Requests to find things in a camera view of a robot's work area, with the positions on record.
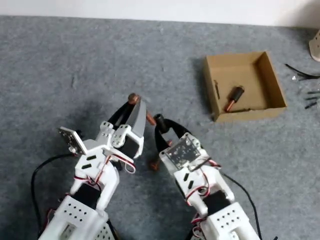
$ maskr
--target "black wire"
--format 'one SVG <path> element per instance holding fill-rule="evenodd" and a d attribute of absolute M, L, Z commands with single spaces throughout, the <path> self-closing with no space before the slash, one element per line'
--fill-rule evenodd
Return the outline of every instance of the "black wire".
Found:
<path fill-rule="evenodd" d="M 303 76 L 303 77 L 306 77 L 306 79 L 319 79 L 320 76 L 317 76 L 317 75 L 311 75 L 311 74 L 308 74 L 308 73 L 305 73 L 303 71 L 299 71 L 298 69 L 290 66 L 289 64 L 285 64 L 288 68 L 290 68 L 291 70 L 293 71 L 296 71 L 297 73 L 301 74 L 300 76 Z"/>
<path fill-rule="evenodd" d="M 38 224 L 38 234 L 41 233 L 42 230 L 42 219 L 41 219 L 41 214 L 40 214 L 40 210 L 39 210 L 39 205 L 36 199 L 36 193 L 35 193 L 35 180 L 36 180 L 36 174 L 37 172 L 42 169 L 45 165 L 51 163 L 54 160 L 57 159 L 62 159 L 62 158 L 67 158 L 67 157 L 72 157 L 73 154 L 72 153 L 68 153 L 68 154 L 62 154 L 62 155 L 57 155 L 57 156 L 53 156 L 50 157 L 49 159 L 47 159 L 46 161 L 44 161 L 43 163 L 41 163 L 33 172 L 32 177 L 31 177 L 31 199 L 32 199 L 32 204 L 34 207 L 34 212 L 35 212 L 35 216 L 36 216 L 36 220 L 37 220 L 37 224 Z"/>
<path fill-rule="evenodd" d="M 251 199 L 251 196 L 250 194 L 248 193 L 248 191 L 240 184 L 238 183 L 236 180 L 234 180 L 232 177 L 228 176 L 227 174 L 225 174 L 224 172 L 220 171 L 220 173 L 225 176 L 227 179 L 229 179 L 231 182 L 237 184 L 244 192 L 245 194 L 247 195 L 251 205 L 252 205 L 252 208 L 253 208 L 253 211 L 254 211 L 254 218 L 255 218 L 255 224 L 256 224 L 256 230 L 258 232 L 258 236 L 259 238 L 262 240 L 262 235 L 261 235 L 261 230 L 260 230 L 260 225 L 259 225 L 259 219 L 258 219 L 258 213 L 257 213 L 257 209 L 256 209 L 256 205 L 254 203 L 254 201 Z"/>

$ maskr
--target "electronic component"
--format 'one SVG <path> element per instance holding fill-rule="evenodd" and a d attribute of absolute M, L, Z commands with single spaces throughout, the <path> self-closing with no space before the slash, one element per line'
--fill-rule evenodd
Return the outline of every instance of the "electronic component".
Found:
<path fill-rule="evenodd" d="M 178 170 L 182 169 L 186 163 L 190 163 L 200 156 L 200 152 L 188 135 L 182 137 L 165 154 Z"/>

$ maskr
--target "open cardboard box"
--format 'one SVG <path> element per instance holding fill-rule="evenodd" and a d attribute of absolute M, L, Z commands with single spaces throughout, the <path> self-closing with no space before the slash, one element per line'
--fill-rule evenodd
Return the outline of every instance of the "open cardboard box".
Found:
<path fill-rule="evenodd" d="M 232 122 L 276 117 L 287 107 L 267 52 L 207 56 L 204 74 L 213 120 Z M 229 112 L 225 107 L 235 87 L 244 93 Z"/>

